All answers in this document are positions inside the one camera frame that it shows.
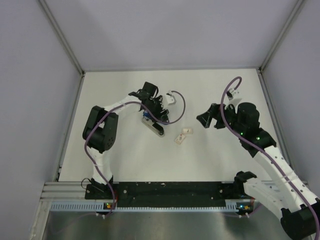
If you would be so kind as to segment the blue stapler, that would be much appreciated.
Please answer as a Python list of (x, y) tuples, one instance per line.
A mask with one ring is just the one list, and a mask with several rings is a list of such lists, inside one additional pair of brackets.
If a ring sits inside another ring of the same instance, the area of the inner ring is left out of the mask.
[(141, 121), (157, 136), (161, 138), (165, 136), (164, 128), (159, 123), (157, 123), (147, 111), (143, 112)]

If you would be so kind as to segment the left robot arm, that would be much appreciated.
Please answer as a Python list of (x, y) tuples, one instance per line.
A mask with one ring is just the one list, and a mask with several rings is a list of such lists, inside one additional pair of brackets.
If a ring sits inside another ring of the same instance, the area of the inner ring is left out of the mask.
[(174, 103), (175, 99), (170, 95), (132, 93), (111, 105), (92, 107), (82, 138), (85, 140), (84, 151), (93, 164), (90, 183), (98, 195), (106, 199), (115, 192), (111, 171), (111, 148), (115, 144), (120, 121), (142, 111), (142, 119), (159, 136), (163, 136), (165, 132), (162, 125), (170, 123), (168, 106)]

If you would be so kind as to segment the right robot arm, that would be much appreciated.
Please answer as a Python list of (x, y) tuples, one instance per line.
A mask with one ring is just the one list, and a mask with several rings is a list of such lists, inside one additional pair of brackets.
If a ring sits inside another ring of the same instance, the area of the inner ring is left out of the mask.
[(287, 163), (275, 140), (260, 127), (260, 113), (253, 103), (238, 106), (213, 103), (196, 117), (204, 128), (212, 120), (216, 129), (228, 128), (241, 146), (266, 171), (279, 193), (262, 183), (252, 172), (238, 172), (233, 192), (239, 198), (258, 200), (280, 221), (285, 233), (293, 240), (314, 235), (320, 238), (320, 198), (313, 193)]

